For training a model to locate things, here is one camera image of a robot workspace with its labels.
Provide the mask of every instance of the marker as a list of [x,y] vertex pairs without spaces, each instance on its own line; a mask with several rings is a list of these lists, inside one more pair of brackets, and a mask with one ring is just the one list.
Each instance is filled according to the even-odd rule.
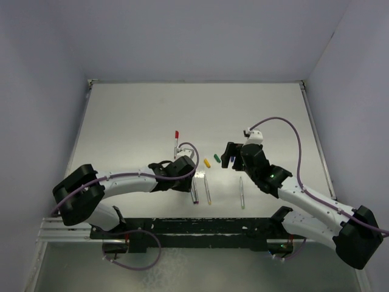
[[176,135],[174,137],[174,159],[177,157],[177,151],[178,151],[178,131],[176,131]]
[[204,185],[205,185],[205,193],[207,194],[208,205],[211,205],[212,204],[211,195],[209,194],[208,181],[205,174],[204,174]]
[[244,209],[244,191],[243,191],[243,180],[242,177],[239,179],[240,189],[241,189],[241,205],[242,209]]

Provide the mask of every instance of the white panel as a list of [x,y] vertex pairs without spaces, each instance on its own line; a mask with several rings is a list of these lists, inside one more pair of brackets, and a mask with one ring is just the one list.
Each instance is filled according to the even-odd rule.
[[[363,204],[389,228],[389,1],[353,1],[308,80],[308,97],[340,201]],[[367,264],[388,291],[389,241]]]
[[88,78],[308,77],[349,0],[51,1]]
[[[174,131],[201,154],[204,180],[196,178],[200,204],[189,193],[132,193],[105,200],[125,217],[269,217],[287,203],[261,193],[243,172],[222,169],[213,155],[228,141],[244,142],[243,130],[261,119],[281,116],[295,124],[303,146],[303,181],[329,196],[300,87],[293,84],[95,84],[72,161],[72,170],[91,163],[99,171],[125,170],[173,158]],[[289,126],[260,127],[271,163],[295,173],[297,141]],[[212,167],[202,162],[207,158]],[[241,209],[239,176],[246,208]]]

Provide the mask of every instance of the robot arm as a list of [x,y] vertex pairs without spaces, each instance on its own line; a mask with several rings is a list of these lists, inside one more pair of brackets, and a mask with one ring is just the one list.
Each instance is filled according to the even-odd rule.
[[193,150],[182,149],[174,162],[162,161],[152,163],[141,169],[127,172],[100,172],[85,164],[76,169],[54,189],[53,195],[57,204],[68,197],[79,187],[96,181],[89,187],[68,198],[59,208],[66,226],[87,222],[104,231],[126,229],[126,224],[119,209],[107,206],[103,200],[111,196],[133,192],[157,192],[177,190],[189,192],[194,175],[184,179],[174,179],[186,175],[195,169],[192,161]]
[[[353,209],[308,187],[304,186],[302,189],[291,172],[270,165],[263,151],[263,136],[260,131],[248,130],[244,135],[247,137],[245,144],[227,144],[225,153],[221,156],[222,168],[227,168],[230,157],[234,156],[232,168],[246,172],[262,192],[292,203],[311,215],[302,215],[284,207],[281,224],[286,232],[329,246],[344,262],[362,269],[382,243],[383,237],[380,232],[363,227],[344,214],[378,227],[372,211],[364,206],[360,206],[358,210]],[[306,191],[318,200],[307,195]]]

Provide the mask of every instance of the metal frame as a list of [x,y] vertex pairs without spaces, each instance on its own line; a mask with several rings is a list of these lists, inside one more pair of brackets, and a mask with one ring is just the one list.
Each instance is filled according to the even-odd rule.
[[334,186],[332,185],[331,178],[329,177],[329,171],[328,171],[328,167],[327,167],[327,162],[326,162],[326,159],[324,157],[323,148],[322,148],[322,145],[320,143],[320,139],[318,137],[316,125],[315,125],[315,122],[314,122],[314,118],[312,116],[311,107],[309,106],[308,97],[306,95],[305,83],[303,81],[301,81],[301,82],[299,82],[299,84],[300,84],[301,93],[303,94],[303,99],[304,99],[306,111],[308,113],[308,118],[309,118],[309,121],[311,123],[312,131],[314,133],[317,150],[318,150],[318,153],[319,153],[319,156],[320,156],[320,160],[322,161],[322,166],[324,168],[324,174],[326,176],[327,185],[328,185],[328,189],[329,189],[329,194],[330,194],[330,196],[331,196],[331,198],[333,200],[336,200],[337,198],[336,198],[336,195],[335,195]]
[[[135,82],[107,82],[107,81],[98,80],[98,79],[90,79],[90,80],[88,80],[88,82],[89,82],[89,91],[87,92],[86,97],[85,97],[85,99],[87,99],[87,102],[84,104],[84,110],[83,110],[82,118],[80,121],[80,126],[78,127],[77,137],[76,137],[76,140],[74,142],[71,156],[69,158],[69,163],[68,163],[67,168],[66,168],[65,176],[67,176],[70,172],[70,166],[72,164],[75,149],[76,149],[76,146],[78,143],[78,138],[80,137],[80,132],[81,132],[82,124],[83,124],[84,117],[86,114],[86,109],[88,107],[89,98],[91,95],[93,84],[95,84],[95,83],[135,83]],[[251,81],[251,82],[224,81],[224,82],[221,82],[221,81],[206,81],[206,80],[204,80],[202,82],[201,81],[187,82],[185,80],[182,80],[182,81],[177,80],[177,81],[173,81],[173,82],[164,81],[164,82],[145,82],[145,83],[270,83],[270,82],[259,82],[259,81]],[[329,172],[328,172],[328,167],[327,167],[326,160],[324,157],[323,149],[322,149],[322,146],[320,143],[320,139],[318,137],[317,129],[316,129],[313,117],[312,117],[311,108],[309,106],[308,98],[306,95],[305,84],[303,81],[298,81],[296,83],[298,83],[300,85],[300,89],[301,89],[301,93],[303,96],[305,107],[306,107],[306,110],[308,113],[309,121],[311,123],[312,131],[313,131],[313,134],[315,137],[317,149],[319,151],[319,156],[320,156],[320,159],[322,161],[322,166],[323,166],[324,171],[325,171],[325,177],[327,180],[327,185],[328,185],[328,188],[330,191],[331,198],[336,199],[334,188],[332,186],[331,178],[330,178]],[[43,218],[43,222],[41,224],[41,229],[40,229],[40,232],[38,234],[38,238],[36,240],[36,248],[35,248],[35,253],[34,253],[33,261],[32,261],[33,265],[30,269],[29,278],[27,279],[27,283],[26,283],[24,292],[35,291],[36,284],[38,281],[38,276],[39,276],[40,269],[41,269],[41,264],[42,264],[44,255],[46,253],[47,243],[49,243],[49,242],[58,242],[58,243],[64,243],[64,242],[124,243],[125,242],[124,240],[119,240],[119,239],[109,239],[109,240],[108,239],[105,239],[105,240],[93,239],[92,240],[89,237],[90,233],[91,233],[91,226],[87,223],[78,224],[76,226],[72,226],[72,228],[69,228],[63,224],[61,218]],[[282,240],[282,239],[267,240],[267,243],[280,243],[280,242],[284,242],[284,240]],[[368,280],[368,277],[366,275],[365,270],[356,271],[356,276],[357,276],[357,280],[358,280],[360,287],[363,288],[364,291],[371,291],[370,283],[369,283],[369,280]]]

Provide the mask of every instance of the silver pen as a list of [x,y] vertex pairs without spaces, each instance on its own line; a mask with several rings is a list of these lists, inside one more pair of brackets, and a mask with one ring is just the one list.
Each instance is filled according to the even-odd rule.
[[242,177],[239,179],[240,189],[241,189],[241,205],[242,209],[244,209],[244,191],[243,191],[243,180]]
[[211,205],[212,204],[211,195],[209,194],[208,181],[205,174],[204,174],[204,185],[205,185],[205,193],[207,194],[208,205]]
[[196,195],[195,195],[195,190],[193,188],[190,189],[190,196],[192,197],[192,202],[193,204],[196,204]]
[[194,204],[199,203],[199,194],[197,193],[197,185],[196,185],[196,180],[195,178],[192,178],[192,191],[194,194]]

